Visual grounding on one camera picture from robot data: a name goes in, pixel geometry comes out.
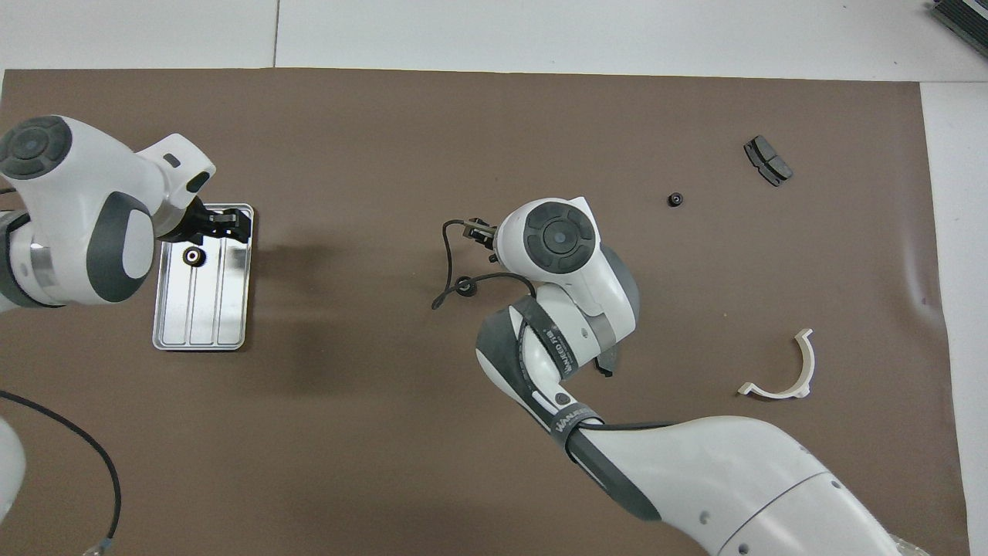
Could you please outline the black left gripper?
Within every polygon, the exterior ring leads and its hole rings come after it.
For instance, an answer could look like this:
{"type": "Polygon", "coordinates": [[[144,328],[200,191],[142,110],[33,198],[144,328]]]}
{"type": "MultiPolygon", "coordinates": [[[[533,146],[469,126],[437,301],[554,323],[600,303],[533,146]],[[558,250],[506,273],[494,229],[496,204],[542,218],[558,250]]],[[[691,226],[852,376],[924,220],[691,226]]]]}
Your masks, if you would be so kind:
{"type": "Polygon", "coordinates": [[[246,244],[252,236],[250,218],[239,208],[209,211],[200,197],[194,197],[184,211],[182,219],[169,232],[158,235],[159,242],[190,242],[202,246],[211,232],[216,239],[230,239],[246,244]]]}

